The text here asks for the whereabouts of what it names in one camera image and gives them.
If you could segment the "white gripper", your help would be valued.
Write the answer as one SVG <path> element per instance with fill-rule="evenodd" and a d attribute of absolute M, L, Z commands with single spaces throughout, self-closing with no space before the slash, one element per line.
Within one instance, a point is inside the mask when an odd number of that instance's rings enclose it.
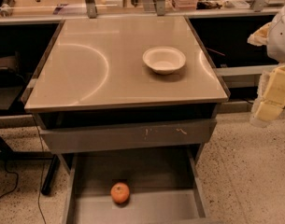
<path fill-rule="evenodd" d="M 253 46 L 265 46 L 270 58 L 280 62 L 272 71 L 263 71 L 257 94 L 251 109 L 249 122 L 264 128 L 279 117 L 285 108 L 285 5 L 274 17 L 251 34 L 247 42 Z"/>

